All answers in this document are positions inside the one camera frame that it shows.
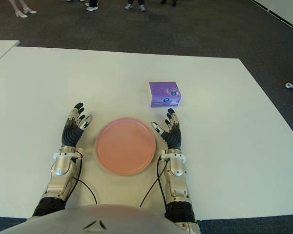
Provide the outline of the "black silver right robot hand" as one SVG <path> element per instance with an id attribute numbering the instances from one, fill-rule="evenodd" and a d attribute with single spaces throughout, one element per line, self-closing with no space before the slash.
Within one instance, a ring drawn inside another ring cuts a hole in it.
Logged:
<path id="1" fill-rule="evenodd" d="M 152 128 L 161 136 L 166 142 L 168 149 L 181 150 L 182 135 L 178 116 L 172 108 L 167 110 L 168 119 L 165 123 L 168 126 L 168 132 L 160 127 L 156 122 L 151 122 Z"/>

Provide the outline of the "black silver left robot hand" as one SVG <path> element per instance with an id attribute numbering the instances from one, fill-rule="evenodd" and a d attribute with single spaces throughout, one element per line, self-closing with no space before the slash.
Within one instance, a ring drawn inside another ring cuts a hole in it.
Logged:
<path id="1" fill-rule="evenodd" d="M 76 147 L 85 129 L 91 124 L 92 115 L 82 115 L 84 104 L 79 102 L 70 111 L 62 133 L 61 147 Z"/>

